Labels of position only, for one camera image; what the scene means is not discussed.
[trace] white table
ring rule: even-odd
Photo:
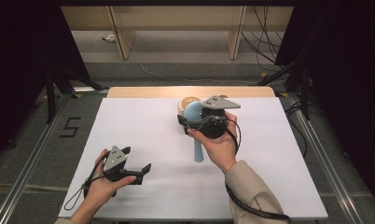
[[[142,186],[118,191],[95,216],[108,220],[230,219],[224,176],[206,153],[193,159],[193,139],[178,124],[181,98],[103,99],[65,202],[88,177],[104,148],[132,147],[126,168],[152,169]],[[296,219],[326,218],[327,213],[278,98],[229,98],[242,106],[238,117],[242,144],[237,159],[247,161]],[[61,210],[70,217],[75,210]]]

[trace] beige sleeve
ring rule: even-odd
[[[262,178],[245,162],[238,161],[226,173],[226,183],[236,197],[243,203],[265,212],[283,214],[283,209],[278,203]],[[234,223],[259,223],[259,224],[284,224],[286,221],[272,220],[255,216],[244,211],[230,200],[230,209]]]
[[[75,223],[69,219],[59,218],[54,224],[75,224]]]

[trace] blue object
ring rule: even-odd
[[[201,120],[201,102],[194,101],[187,105],[184,111],[184,118],[187,121],[200,121]],[[194,139],[194,161],[202,162],[204,157],[202,155],[202,146],[201,142]]]

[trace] metal rail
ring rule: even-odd
[[[46,148],[48,141],[51,137],[51,134],[54,130],[54,127],[57,124],[58,117],[63,111],[63,108],[65,104],[68,102],[69,95],[64,95],[60,99],[59,102],[59,109],[57,110],[54,118],[51,120],[50,123],[48,123],[44,129],[44,131],[41,133],[41,136],[39,137],[38,141],[36,142],[36,145],[33,149],[33,152],[31,153],[30,157],[28,158],[27,162],[25,163],[24,167],[22,168],[19,177],[13,184],[10,192],[2,202],[0,206],[0,224],[6,224],[8,220],[10,219],[10,216],[13,213],[13,210],[15,209],[22,192],[24,191],[25,186],[28,183],[28,180],[30,179],[34,168],[36,167],[43,150]]]
[[[295,93],[291,93],[289,99],[292,104],[298,101],[298,97]],[[354,200],[342,184],[339,175],[337,174],[332,162],[326,154],[326,151],[322,146],[318,136],[316,135],[316,132],[313,126],[311,125],[310,121],[306,120],[300,111],[298,111],[297,114],[300,124],[303,127],[303,131],[307,135],[308,140],[312,145],[312,150],[314,151],[316,158],[321,164],[322,169],[324,170],[324,173],[326,175],[327,181],[329,182],[330,187],[333,189],[336,198],[339,200],[341,209],[344,212],[344,215],[347,218],[348,222],[351,224],[364,223],[361,215],[359,214],[356,208]]]

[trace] hand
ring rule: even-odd
[[[104,149],[97,158],[96,163],[106,152],[108,152],[108,150]],[[100,162],[95,174],[102,174],[103,168],[104,163]],[[131,184],[135,179],[135,176],[126,176],[116,182],[111,182],[106,178],[94,180],[89,187],[89,192],[85,200],[71,216],[71,221],[76,224],[90,223],[97,211],[109,201],[115,191]]]
[[[227,119],[234,120],[237,122],[237,117],[226,111]],[[236,123],[229,121],[228,129],[237,137],[236,134]],[[225,174],[231,166],[237,161],[235,158],[236,146],[228,133],[224,133],[222,136],[216,139],[210,139],[199,131],[188,129],[187,132],[195,139],[199,140],[207,150],[208,156],[211,161],[217,165],[220,170]]]
[[[109,150],[104,149],[101,155],[95,161],[95,163],[97,163],[99,159],[108,151]],[[98,165],[95,171],[95,174],[102,174],[103,169],[104,169],[104,163],[100,162],[100,164]],[[85,200],[92,201],[102,206],[109,201],[113,193],[115,193],[118,189],[131,184],[135,179],[136,179],[135,176],[126,176],[116,182],[111,182],[107,180],[105,177],[94,180],[93,182],[91,182],[91,185],[89,187],[89,192]]]

